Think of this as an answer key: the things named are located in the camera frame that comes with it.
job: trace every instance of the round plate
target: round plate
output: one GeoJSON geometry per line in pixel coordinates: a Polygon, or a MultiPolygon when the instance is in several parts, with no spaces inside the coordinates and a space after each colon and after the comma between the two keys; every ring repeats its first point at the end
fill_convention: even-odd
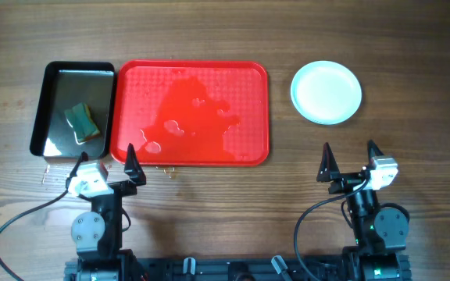
{"type": "Polygon", "coordinates": [[[323,125],[350,118],[363,98],[357,77],[336,62],[318,61],[303,66],[291,83],[291,100],[308,120],[323,125]]]}

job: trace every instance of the black tray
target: black tray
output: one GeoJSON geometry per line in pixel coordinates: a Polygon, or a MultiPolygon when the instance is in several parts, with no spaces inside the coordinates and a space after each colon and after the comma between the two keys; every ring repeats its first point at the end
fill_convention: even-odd
{"type": "Polygon", "coordinates": [[[108,62],[50,62],[37,106],[30,153],[49,158],[90,158],[109,152],[116,91],[114,66],[108,62]],[[102,135],[78,144],[64,111],[84,102],[102,135]]]}

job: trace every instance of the tabletop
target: tabletop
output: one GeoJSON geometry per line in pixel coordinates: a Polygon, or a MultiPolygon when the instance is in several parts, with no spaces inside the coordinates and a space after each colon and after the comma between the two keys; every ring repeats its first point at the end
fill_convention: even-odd
{"type": "MultiPolygon", "coordinates": [[[[256,167],[144,167],[148,184],[123,206],[134,225],[123,245],[139,258],[293,257],[301,213],[328,198],[316,182],[322,147],[342,172],[360,170],[373,139],[399,164],[379,192],[411,213],[413,278],[450,280],[450,1],[35,1],[0,0],[0,226],[64,189],[73,163],[29,152],[46,65],[55,60],[256,61],[270,83],[270,155],[256,167]],[[336,126],[304,119],[291,80],[330,60],[359,79],[358,112],[336,126]]],[[[123,167],[104,159],[109,180],[123,167]]],[[[73,219],[89,204],[71,195],[11,225],[0,254],[24,279],[60,280],[77,255],[73,219]]],[[[339,203],[302,224],[303,254],[355,245],[339,203]]],[[[0,279],[9,276],[0,268],[0,279]]]]}

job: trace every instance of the tray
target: tray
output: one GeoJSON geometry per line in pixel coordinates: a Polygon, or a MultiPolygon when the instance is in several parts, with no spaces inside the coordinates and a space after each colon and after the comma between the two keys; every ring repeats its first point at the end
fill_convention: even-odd
{"type": "Polygon", "coordinates": [[[269,153],[268,81],[256,62],[133,60],[120,70],[111,155],[144,165],[258,165],[269,153]]]}
{"type": "Polygon", "coordinates": [[[47,158],[77,158],[86,151],[102,158],[109,151],[112,125],[114,66],[108,62],[50,62],[45,69],[30,152],[47,158]],[[64,111],[88,105],[100,137],[78,144],[64,111]]]}

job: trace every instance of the wooden surface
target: wooden surface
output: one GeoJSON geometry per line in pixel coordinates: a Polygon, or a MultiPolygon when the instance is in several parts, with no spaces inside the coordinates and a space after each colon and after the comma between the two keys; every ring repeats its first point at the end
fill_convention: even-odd
{"type": "MultiPolygon", "coordinates": [[[[379,193],[411,212],[415,280],[450,280],[450,1],[0,1],[0,225],[63,191],[70,162],[30,154],[45,66],[53,60],[254,60],[270,76],[271,151],[255,168],[147,167],[148,185],[124,200],[138,257],[293,256],[296,219],[328,197],[316,183],[323,143],[343,172],[366,162],[366,141],[394,155],[400,174],[379,193]],[[290,99],[295,72],[331,60],[351,69],[363,103],[348,121],[319,126],[290,99]]],[[[122,166],[105,159],[110,180],[122,166]]],[[[76,257],[70,224],[89,209],[65,197],[21,219],[0,252],[24,279],[61,279],[76,257]]],[[[339,204],[302,225],[305,254],[352,245],[339,204]]],[[[9,279],[0,268],[0,279],[9,279]]]]}

